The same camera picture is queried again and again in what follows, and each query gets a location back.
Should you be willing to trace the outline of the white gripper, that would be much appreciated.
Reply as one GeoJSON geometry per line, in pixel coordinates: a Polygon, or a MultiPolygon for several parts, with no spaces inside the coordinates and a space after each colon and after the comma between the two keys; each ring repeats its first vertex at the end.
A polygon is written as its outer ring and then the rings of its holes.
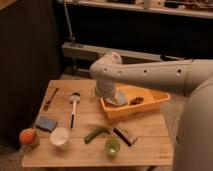
{"type": "Polygon", "coordinates": [[[116,91],[115,84],[109,81],[97,80],[95,95],[106,98],[105,101],[114,106],[122,106],[128,103],[125,94],[121,90],[116,91]]]}

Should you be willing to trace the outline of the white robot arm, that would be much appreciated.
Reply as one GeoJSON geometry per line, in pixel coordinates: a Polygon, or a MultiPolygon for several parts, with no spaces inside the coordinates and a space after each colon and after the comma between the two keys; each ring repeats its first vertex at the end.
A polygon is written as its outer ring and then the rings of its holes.
{"type": "Polygon", "coordinates": [[[125,64],[108,52],[90,67],[95,93],[110,97],[116,82],[183,95],[172,171],[213,171],[213,60],[125,64]]]}

